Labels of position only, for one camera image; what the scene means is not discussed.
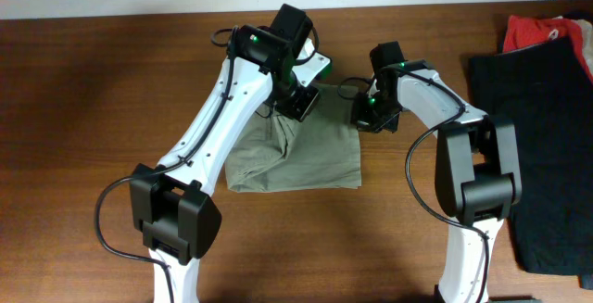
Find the khaki green shorts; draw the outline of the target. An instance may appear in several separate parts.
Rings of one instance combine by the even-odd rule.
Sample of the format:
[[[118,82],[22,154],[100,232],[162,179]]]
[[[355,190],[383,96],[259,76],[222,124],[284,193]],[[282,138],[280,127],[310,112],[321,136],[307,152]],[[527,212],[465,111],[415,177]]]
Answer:
[[[320,99],[302,122],[273,113],[253,115],[225,161],[228,188],[273,193],[362,185],[360,138],[351,104],[358,89],[319,84]]]

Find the black folded garment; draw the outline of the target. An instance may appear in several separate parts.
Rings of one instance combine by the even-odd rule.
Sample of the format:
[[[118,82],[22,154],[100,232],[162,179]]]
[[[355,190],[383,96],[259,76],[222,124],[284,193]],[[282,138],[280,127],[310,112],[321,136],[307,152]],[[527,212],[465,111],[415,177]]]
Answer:
[[[592,272],[592,83],[571,41],[469,60],[475,107],[515,125],[523,192],[515,256],[531,273]]]

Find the red garment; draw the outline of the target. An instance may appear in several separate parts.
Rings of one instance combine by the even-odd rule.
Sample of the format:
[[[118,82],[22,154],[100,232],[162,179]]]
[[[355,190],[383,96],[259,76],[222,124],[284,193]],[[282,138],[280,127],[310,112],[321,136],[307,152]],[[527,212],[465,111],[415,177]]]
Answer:
[[[509,53],[536,44],[568,38],[576,59],[592,80],[592,21],[558,16],[535,19],[511,15],[502,41],[502,52]]]

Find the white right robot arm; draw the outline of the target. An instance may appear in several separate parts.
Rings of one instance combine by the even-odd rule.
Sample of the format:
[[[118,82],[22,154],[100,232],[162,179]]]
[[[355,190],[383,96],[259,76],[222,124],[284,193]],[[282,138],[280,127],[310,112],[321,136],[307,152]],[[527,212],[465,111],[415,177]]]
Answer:
[[[513,123],[490,116],[457,95],[424,60],[374,70],[366,92],[355,97],[355,125],[378,133],[408,111],[427,128],[410,146],[404,171],[420,206],[448,226],[446,264],[435,287],[438,302],[487,302],[487,278],[499,230],[522,194]],[[412,185],[411,160],[436,139],[435,194],[439,210]]]

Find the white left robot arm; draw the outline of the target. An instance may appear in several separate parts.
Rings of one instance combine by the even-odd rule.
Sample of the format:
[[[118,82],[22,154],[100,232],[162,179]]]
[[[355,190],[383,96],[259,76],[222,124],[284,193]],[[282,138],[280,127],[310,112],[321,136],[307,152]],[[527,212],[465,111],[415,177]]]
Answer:
[[[154,265],[157,302],[196,302],[199,262],[220,230],[212,195],[222,165],[263,104],[302,121],[331,68],[314,27],[233,28],[227,56],[206,103],[155,168],[138,165],[130,181],[132,220]]]

